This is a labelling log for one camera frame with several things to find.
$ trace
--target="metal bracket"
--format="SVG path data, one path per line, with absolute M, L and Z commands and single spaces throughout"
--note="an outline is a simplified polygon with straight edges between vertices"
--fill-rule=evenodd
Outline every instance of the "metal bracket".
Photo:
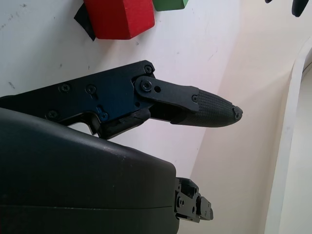
M 175 105 L 193 113 L 199 111 L 199 105 L 193 100 L 199 94 L 198 88 L 142 76 L 136 80 L 135 89 L 143 98 Z
M 212 220 L 211 203 L 199 193 L 199 188 L 190 179 L 177 178 L 175 185 L 176 217 L 199 223 Z

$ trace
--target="red block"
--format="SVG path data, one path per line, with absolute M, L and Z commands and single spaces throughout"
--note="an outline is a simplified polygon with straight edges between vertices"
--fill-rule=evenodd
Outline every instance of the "red block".
M 84 0 L 99 39 L 131 39 L 155 25 L 152 0 Z

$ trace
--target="white wall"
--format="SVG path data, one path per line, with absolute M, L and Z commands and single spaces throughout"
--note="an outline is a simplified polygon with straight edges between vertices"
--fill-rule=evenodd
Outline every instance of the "white wall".
M 182 222 L 181 234 L 264 233 L 283 91 L 297 53 L 312 35 L 312 6 L 295 18 L 291 5 L 292 0 L 241 3 L 241 30 L 218 94 L 244 115 L 233 126 L 207 129 L 191 179 L 212 203 L 215 219 Z
M 216 93 L 238 33 L 239 0 L 192 0 L 156 12 L 154 28 L 127 41 L 92 42 L 74 20 L 82 0 L 0 1 L 0 96 L 14 95 L 139 60 L 158 79 Z M 147 121 L 114 142 L 172 162 L 189 177 L 204 128 Z
M 302 79 L 281 212 L 280 234 L 312 230 L 312 70 Z

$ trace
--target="beige wall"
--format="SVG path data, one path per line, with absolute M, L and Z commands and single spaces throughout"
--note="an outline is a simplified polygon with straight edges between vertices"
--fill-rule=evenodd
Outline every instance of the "beige wall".
M 241 30 L 219 95 L 240 106 L 242 120 L 207 129 L 191 179 L 215 219 L 181 222 L 180 234 L 262 234 L 270 199 L 282 95 L 301 46 L 312 35 L 312 5 L 300 18 L 291 0 L 243 0 Z

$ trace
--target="pivot bolt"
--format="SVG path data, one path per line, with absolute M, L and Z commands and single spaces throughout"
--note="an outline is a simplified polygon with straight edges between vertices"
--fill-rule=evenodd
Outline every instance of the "pivot bolt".
M 149 92 L 152 90 L 152 83 L 150 83 L 148 80 L 143 80 L 141 82 L 141 89 L 145 92 Z

